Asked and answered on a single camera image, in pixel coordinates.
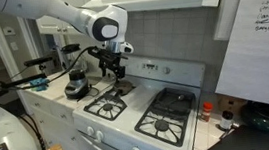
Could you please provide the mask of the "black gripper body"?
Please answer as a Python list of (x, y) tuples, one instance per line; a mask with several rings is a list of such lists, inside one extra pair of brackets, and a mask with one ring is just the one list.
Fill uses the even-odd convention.
[(88, 54), (99, 60), (99, 67), (105, 66), (107, 67), (107, 70), (113, 72), (121, 66), (120, 61), (122, 58), (127, 59), (127, 57), (122, 56), (120, 53), (115, 54), (95, 46), (92, 46), (90, 49), (88, 49)]

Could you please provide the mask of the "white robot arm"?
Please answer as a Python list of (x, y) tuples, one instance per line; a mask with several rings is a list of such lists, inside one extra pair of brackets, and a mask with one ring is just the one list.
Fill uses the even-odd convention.
[(0, 12), (26, 19), (53, 17), (71, 25), (79, 33), (105, 43), (105, 49), (89, 54), (99, 59), (102, 75), (112, 70), (120, 79), (125, 66), (120, 65), (122, 53), (133, 53), (134, 47), (126, 42), (128, 12), (119, 6), (108, 5), (102, 11), (75, 7), (62, 0), (0, 0)]

